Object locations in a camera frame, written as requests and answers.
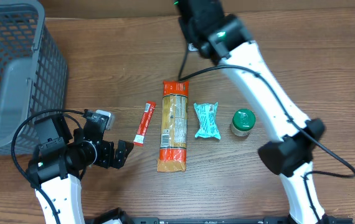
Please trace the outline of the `red stick sachet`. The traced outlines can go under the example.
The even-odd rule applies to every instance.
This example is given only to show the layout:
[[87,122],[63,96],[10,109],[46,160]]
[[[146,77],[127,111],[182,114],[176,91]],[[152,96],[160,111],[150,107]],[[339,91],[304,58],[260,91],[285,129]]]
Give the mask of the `red stick sachet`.
[[148,130],[148,126],[151,121],[152,115],[154,113],[155,107],[156,107],[155,102],[153,102],[153,101],[146,102],[140,125],[138,127],[136,136],[133,140],[133,144],[135,146],[143,146],[144,145],[144,138],[145,138],[146,132]]

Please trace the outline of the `red snack package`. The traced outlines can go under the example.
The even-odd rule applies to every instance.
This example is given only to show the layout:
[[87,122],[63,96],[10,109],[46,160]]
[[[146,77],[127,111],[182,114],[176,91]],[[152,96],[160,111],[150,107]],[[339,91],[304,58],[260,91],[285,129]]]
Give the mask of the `red snack package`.
[[158,172],[184,172],[187,152],[189,82],[163,82]]

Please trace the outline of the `teal tissue packet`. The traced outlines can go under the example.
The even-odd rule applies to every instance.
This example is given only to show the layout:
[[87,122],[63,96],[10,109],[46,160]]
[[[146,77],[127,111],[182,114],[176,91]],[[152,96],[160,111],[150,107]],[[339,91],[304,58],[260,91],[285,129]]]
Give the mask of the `teal tissue packet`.
[[199,130],[195,134],[195,138],[221,139],[221,135],[216,124],[218,105],[218,102],[215,104],[194,103],[194,111],[196,112],[197,118],[199,120]]

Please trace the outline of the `green lid jar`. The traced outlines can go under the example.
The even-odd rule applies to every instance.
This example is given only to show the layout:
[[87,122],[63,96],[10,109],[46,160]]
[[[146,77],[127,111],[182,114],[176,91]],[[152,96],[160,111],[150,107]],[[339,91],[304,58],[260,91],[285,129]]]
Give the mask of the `green lid jar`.
[[255,122],[256,117],[251,110],[239,109],[232,117],[230,129],[236,136],[246,137],[250,134]]

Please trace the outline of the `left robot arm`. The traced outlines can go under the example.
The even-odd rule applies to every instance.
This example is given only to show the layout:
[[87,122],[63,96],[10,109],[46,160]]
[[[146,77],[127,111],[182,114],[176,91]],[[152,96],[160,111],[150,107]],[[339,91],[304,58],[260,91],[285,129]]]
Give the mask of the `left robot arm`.
[[103,140],[114,115],[108,111],[85,110],[84,126],[71,132],[66,114],[57,113],[34,123],[40,143],[27,176],[39,186],[36,191],[47,223],[87,223],[82,210],[81,181],[88,166],[120,169],[134,148],[132,142]]

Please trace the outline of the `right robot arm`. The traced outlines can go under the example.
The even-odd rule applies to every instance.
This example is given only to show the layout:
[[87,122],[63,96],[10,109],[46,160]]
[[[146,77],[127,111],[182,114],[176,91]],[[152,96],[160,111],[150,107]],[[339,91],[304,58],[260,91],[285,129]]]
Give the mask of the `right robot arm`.
[[263,60],[255,39],[220,1],[174,2],[185,39],[236,84],[263,123],[269,142],[258,149],[265,166],[280,177],[290,205],[289,223],[332,223],[313,182],[315,141],[324,132],[291,101]]

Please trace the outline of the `white barcode scanner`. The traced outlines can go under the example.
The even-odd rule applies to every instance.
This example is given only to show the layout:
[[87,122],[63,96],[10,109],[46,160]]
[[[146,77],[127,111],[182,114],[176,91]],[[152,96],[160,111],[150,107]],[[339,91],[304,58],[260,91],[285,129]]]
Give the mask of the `white barcode scanner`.
[[193,43],[189,43],[187,48],[190,52],[197,52],[197,48],[195,48]]

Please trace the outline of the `grey plastic mesh basket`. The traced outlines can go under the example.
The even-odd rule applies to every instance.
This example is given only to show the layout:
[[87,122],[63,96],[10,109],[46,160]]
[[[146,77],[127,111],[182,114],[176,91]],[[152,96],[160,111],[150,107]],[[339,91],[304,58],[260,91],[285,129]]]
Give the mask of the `grey plastic mesh basket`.
[[0,1],[0,154],[32,114],[65,106],[67,61],[39,1]]

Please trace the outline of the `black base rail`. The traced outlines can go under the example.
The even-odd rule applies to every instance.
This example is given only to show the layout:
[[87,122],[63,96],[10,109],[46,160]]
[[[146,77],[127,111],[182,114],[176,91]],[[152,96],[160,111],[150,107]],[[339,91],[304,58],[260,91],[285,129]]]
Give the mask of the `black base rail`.
[[155,217],[131,217],[134,224],[289,224],[288,217],[264,217],[251,219],[159,219]]

